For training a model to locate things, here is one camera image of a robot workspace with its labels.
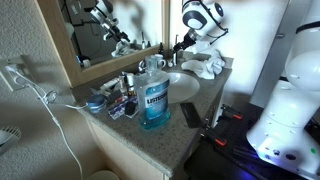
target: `wall outlet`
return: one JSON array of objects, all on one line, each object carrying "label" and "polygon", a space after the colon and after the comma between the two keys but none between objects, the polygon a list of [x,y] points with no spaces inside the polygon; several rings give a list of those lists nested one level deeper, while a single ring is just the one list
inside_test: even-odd
[{"label": "wall outlet", "polygon": [[27,87],[25,85],[20,85],[15,82],[14,79],[17,78],[17,74],[14,72],[8,71],[8,69],[6,68],[10,65],[16,65],[19,68],[19,72],[23,76],[32,80],[30,71],[29,71],[28,67],[26,66],[26,64],[24,63],[22,56],[0,59],[0,73],[1,73],[3,80],[6,82],[6,84],[10,88],[10,90],[16,91],[16,90],[23,89],[23,88]]}]

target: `white cable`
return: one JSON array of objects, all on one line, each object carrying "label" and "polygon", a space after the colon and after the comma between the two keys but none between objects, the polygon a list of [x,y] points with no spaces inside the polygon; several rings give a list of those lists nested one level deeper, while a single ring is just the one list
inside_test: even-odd
[{"label": "white cable", "polygon": [[66,137],[65,137],[65,135],[64,135],[64,132],[63,132],[63,130],[62,130],[62,127],[61,127],[58,119],[53,115],[52,111],[51,111],[50,108],[48,107],[48,105],[47,105],[47,103],[46,103],[46,100],[45,100],[45,98],[44,98],[44,97],[46,97],[46,96],[41,97],[40,93],[39,93],[38,90],[35,88],[34,83],[28,84],[28,86],[29,86],[30,88],[32,88],[33,91],[37,94],[38,98],[41,100],[42,104],[46,107],[47,111],[48,111],[49,114],[51,115],[52,120],[55,122],[55,124],[56,124],[56,125],[58,126],[58,128],[60,129],[60,132],[61,132],[61,135],[62,135],[62,138],[63,138],[63,140],[64,140],[65,145],[67,146],[67,148],[68,148],[69,152],[71,153],[71,155],[73,156],[73,158],[74,158],[74,159],[76,160],[76,162],[78,163],[79,170],[80,170],[80,177],[81,177],[81,180],[82,180],[82,179],[83,179],[83,173],[82,173],[81,163],[80,163],[79,159],[77,158],[77,156],[76,156],[76,155],[73,153],[73,151],[71,150],[71,148],[70,148],[70,146],[69,146],[69,144],[68,144],[68,142],[67,142],[67,139],[66,139]]},{"label": "white cable", "polygon": [[68,107],[68,108],[71,108],[71,109],[83,109],[83,108],[87,107],[87,105],[84,105],[84,106],[71,106],[71,105],[68,105],[68,104],[58,104],[58,103],[52,103],[52,104],[65,106],[65,107]]},{"label": "white cable", "polygon": [[[47,111],[49,112],[49,114],[51,115],[52,117],[52,120],[54,121],[54,123],[58,126],[60,132],[61,132],[61,135],[62,135],[62,138],[63,138],[63,141],[65,143],[65,145],[67,146],[69,152],[71,153],[71,155],[73,156],[73,158],[75,159],[75,161],[77,162],[78,166],[79,166],[79,170],[80,170],[80,179],[83,180],[83,172],[82,172],[82,166],[81,166],[81,163],[79,161],[79,159],[77,158],[77,156],[73,153],[73,151],[71,150],[68,142],[67,142],[67,139],[64,135],[64,132],[63,132],[63,129],[60,125],[60,122],[58,121],[58,119],[54,116],[54,114],[52,113],[52,111],[50,110],[48,104],[49,103],[52,103],[55,99],[55,95],[56,95],[56,92],[55,91],[50,91],[49,93],[46,93],[45,90],[38,86],[36,83],[32,82],[30,79],[28,79],[27,77],[25,77],[24,75],[22,75],[17,69],[14,69],[12,67],[8,67],[8,69],[14,73],[16,73],[18,76],[22,77],[23,79],[25,79],[28,83],[26,83],[35,93],[36,95],[38,96],[38,98],[41,100],[42,104],[44,105],[44,107],[47,109]],[[38,87],[39,89],[42,90],[42,92],[44,93],[44,96],[41,97],[40,93],[38,92],[38,90],[36,89],[36,87]]]}]

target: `cabinet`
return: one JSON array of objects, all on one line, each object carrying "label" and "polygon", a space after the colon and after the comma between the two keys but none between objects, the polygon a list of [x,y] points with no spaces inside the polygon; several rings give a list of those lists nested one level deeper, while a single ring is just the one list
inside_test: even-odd
[{"label": "cabinet", "polygon": [[188,176],[184,172],[183,165],[198,146],[198,139],[200,137],[194,138],[192,145],[187,149],[181,163],[176,167],[174,177],[168,177],[99,126],[91,121],[87,122],[95,142],[103,151],[106,166],[109,170],[116,173],[121,180],[188,179]]}]

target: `cabinet door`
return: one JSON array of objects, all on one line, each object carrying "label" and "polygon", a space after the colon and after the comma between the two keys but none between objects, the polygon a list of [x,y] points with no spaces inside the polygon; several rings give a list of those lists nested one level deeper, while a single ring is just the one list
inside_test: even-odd
[{"label": "cabinet door", "polygon": [[121,180],[165,180],[162,172],[146,162],[106,131],[88,121],[97,145],[105,155],[107,167]]}]

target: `power cord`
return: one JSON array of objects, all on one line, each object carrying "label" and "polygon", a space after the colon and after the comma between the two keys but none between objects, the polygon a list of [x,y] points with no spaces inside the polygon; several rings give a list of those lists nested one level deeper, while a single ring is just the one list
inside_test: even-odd
[{"label": "power cord", "polygon": [[[63,141],[65,143],[65,145],[67,146],[69,152],[71,153],[71,155],[73,156],[73,158],[75,159],[75,161],[77,162],[78,166],[79,166],[79,170],[80,170],[80,177],[81,177],[81,180],[83,180],[83,171],[82,171],[82,166],[81,166],[81,163],[79,161],[79,159],[77,158],[77,156],[73,153],[73,151],[71,150],[70,146],[69,146],[69,143],[66,139],[66,136],[64,134],[64,131],[61,127],[61,124],[59,122],[59,120],[54,116],[53,112],[51,111],[51,109],[49,108],[48,104],[52,104],[56,98],[56,92],[55,91],[50,91],[49,93],[46,93],[44,91],[43,88],[41,88],[40,86],[38,86],[36,83],[32,82],[30,79],[28,79],[27,77],[25,77],[24,75],[22,75],[20,72],[19,72],[19,68],[17,66],[12,66],[10,65],[9,67],[7,66],[7,70],[11,71],[11,72],[14,72],[15,74],[17,74],[17,76],[19,76],[20,78],[22,79],[18,79],[19,77],[16,77],[14,78],[14,81],[15,83],[19,84],[19,85],[27,85],[28,87],[30,87],[34,92],[35,94],[37,95],[37,97],[41,100],[42,104],[44,105],[44,107],[47,109],[47,111],[49,112],[49,114],[51,115],[52,117],[52,120],[54,121],[54,123],[58,126],[60,132],[61,132],[61,135],[62,135],[62,138],[63,138]],[[41,94],[39,93],[39,91],[37,90],[37,87],[39,89],[41,89],[41,91],[44,93],[43,96],[41,96]],[[74,106],[70,106],[70,105],[66,105],[66,104],[62,104],[66,107],[70,107],[70,108],[84,108],[86,106],[82,106],[82,107],[74,107]]]}]

